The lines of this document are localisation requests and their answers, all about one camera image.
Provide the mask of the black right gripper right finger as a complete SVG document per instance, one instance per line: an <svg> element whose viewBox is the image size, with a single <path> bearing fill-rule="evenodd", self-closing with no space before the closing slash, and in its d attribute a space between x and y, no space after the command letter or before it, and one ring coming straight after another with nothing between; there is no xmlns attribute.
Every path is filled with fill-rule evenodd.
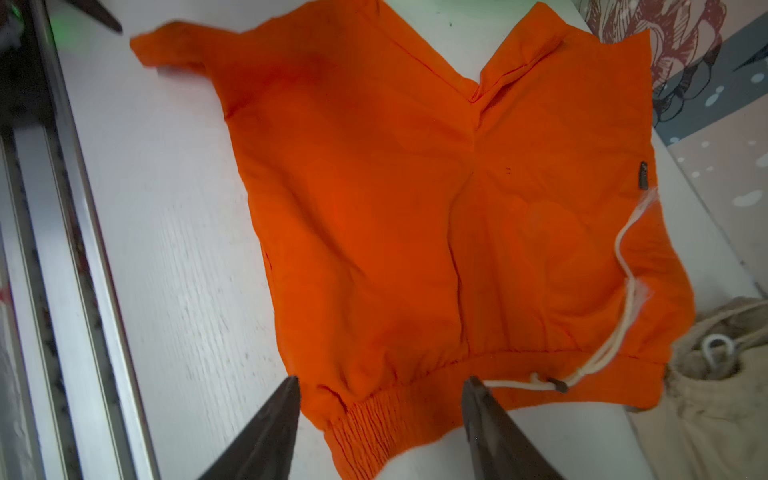
<svg viewBox="0 0 768 480"><path fill-rule="evenodd" d="M564 479L476 377L463 384L461 411L476 479Z"/></svg>

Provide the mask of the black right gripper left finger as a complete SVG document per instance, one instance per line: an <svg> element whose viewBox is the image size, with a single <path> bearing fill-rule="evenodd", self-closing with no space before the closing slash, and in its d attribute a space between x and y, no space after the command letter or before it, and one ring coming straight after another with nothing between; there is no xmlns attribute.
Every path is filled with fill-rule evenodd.
<svg viewBox="0 0 768 480"><path fill-rule="evenodd" d="M286 480L299 414L299 380L289 376L200 479Z"/></svg>

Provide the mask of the orange shorts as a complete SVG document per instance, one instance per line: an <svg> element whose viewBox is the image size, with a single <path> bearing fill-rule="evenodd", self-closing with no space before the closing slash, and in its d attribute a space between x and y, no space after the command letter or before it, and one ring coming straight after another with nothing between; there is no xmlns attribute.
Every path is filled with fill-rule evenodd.
<svg viewBox="0 0 768 480"><path fill-rule="evenodd" d="M648 32L606 44L538 3L475 81L381 1L130 46L216 90L278 349L341 477L458 427L473 376L508 410L657 404L695 308L657 196Z"/></svg>

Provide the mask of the beige shorts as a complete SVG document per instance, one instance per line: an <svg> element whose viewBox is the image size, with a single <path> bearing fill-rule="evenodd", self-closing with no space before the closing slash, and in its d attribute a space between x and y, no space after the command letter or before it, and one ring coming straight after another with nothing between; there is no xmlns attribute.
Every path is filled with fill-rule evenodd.
<svg viewBox="0 0 768 480"><path fill-rule="evenodd" d="M673 346L658 405L628 417L657 479L766 478L766 301L698 315Z"/></svg>

